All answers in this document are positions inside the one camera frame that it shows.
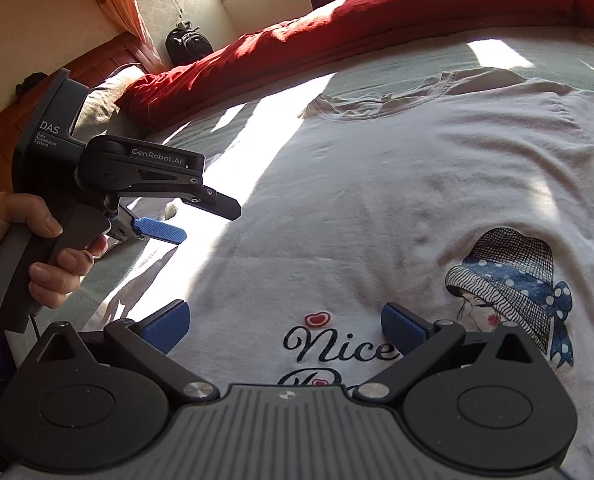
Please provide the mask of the person left hand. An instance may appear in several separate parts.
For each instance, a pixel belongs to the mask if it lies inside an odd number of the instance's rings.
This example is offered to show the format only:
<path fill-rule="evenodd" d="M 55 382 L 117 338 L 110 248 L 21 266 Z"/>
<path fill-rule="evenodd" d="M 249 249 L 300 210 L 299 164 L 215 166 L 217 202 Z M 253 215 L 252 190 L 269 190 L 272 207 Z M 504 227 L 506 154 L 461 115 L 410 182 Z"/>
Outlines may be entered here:
<path fill-rule="evenodd" d="M 6 232 L 15 224 L 24 224 L 35 234 L 48 238 L 63 232 L 44 200 L 30 194 L 0 193 L 0 245 Z M 96 258 L 107 249 L 107 239 L 99 236 L 84 249 L 65 248 L 56 257 L 56 263 L 35 262 L 28 269 L 30 296 L 44 307 L 56 309 L 74 292 L 91 271 Z"/>

